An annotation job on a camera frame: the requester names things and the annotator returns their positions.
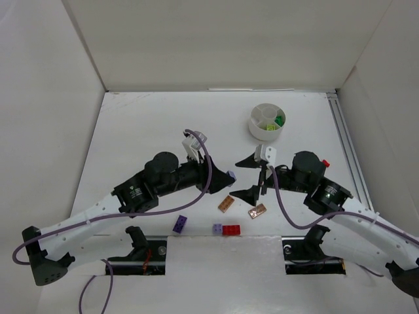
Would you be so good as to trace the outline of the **small lime green lego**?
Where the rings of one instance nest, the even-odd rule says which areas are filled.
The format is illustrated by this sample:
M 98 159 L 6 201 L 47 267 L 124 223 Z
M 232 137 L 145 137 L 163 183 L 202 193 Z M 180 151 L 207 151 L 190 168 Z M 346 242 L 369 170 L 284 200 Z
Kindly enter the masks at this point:
M 276 130 L 276 127 L 275 127 L 275 125 L 273 125 L 273 124 L 268 124 L 268 125 L 266 126 L 266 130 L 267 130 L 267 131 L 275 131 L 275 130 Z

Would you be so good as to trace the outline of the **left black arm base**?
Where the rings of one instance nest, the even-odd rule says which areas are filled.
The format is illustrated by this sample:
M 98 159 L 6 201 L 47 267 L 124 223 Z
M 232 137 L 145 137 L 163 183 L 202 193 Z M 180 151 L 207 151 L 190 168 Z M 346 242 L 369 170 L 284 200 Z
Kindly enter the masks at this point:
M 152 276 L 166 273 L 166 256 L 168 238 L 146 237 L 139 226 L 129 226 L 125 229 L 131 238 L 132 249 L 122 256 L 113 256 L 107 261 L 112 270 L 105 267 L 107 275 L 121 276 Z

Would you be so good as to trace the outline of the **dark purple lego brick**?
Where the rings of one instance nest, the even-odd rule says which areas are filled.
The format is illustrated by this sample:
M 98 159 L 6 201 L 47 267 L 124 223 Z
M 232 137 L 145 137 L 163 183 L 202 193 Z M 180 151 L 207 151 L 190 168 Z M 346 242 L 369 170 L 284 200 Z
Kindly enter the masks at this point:
M 177 234 L 181 234 L 183 232 L 183 229 L 186 225 L 187 222 L 187 217 L 183 216 L 183 215 L 179 215 L 176 223 L 173 226 L 173 232 L 177 233 Z

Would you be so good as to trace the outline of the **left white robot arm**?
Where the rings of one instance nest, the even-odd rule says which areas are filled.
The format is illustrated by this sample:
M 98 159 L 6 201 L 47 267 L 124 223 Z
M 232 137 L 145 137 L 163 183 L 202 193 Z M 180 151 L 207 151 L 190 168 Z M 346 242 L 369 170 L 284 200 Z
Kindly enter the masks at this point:
M 38 287 L 61 279 L 83 262 L 76 249 L 98 232 L 144 214 L 158 206 L 162 196 L 196 187 L 202 194 L 214 194 L 234 184 L 234 177 L 219 170 L 210 156 L 189 158 L 181 164 L 171 152 L 160 152 L 144 169 L 114 187 L 91 208 L 54 226 L 22 231 L 29 266 Z

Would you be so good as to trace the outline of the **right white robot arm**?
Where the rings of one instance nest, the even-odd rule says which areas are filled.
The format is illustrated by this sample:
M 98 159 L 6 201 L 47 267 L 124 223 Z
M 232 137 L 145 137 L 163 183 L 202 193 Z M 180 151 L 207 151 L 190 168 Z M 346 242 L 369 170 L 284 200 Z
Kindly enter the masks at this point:
M 325 177 L 329 164 L 316 154 L 300 151 L 292 166 L 276 166 L 276 149 L 260 145 L 236 167 L 260 169 L 258 183 L 232 192 L 250 205 L 274 189 L 277 202 L 289 225 L 305 230 L 306 250 L 320 258 L 341 258 L 376 270 L 399 290 L 418 297 L 418 238 L 390 224 L 379 213 L 366 208 L 350 191 Z M 303 204 L 318 219 L 300 225 L 288 215 L 280 192 L 305 194 Z

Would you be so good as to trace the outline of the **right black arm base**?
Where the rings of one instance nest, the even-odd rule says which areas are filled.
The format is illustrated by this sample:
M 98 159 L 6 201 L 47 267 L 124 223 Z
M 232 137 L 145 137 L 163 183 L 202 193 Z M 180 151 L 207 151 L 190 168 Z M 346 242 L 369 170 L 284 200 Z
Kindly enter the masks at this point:
M 329 231 L 328 227 L 315 226 L 305 236 L 282 237 L 287 275 L 346 275 L 344 262 L 320 249 L 322 238 Z

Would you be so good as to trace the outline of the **light purple lego brick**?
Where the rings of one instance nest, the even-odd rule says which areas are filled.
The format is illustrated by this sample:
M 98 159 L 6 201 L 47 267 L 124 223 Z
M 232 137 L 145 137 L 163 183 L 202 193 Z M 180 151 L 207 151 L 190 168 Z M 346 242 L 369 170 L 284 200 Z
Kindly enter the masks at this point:
M 234 181 L 236 180 L 236 176 L 233 171 L 227 171 L 227 175 L 231 177 Z

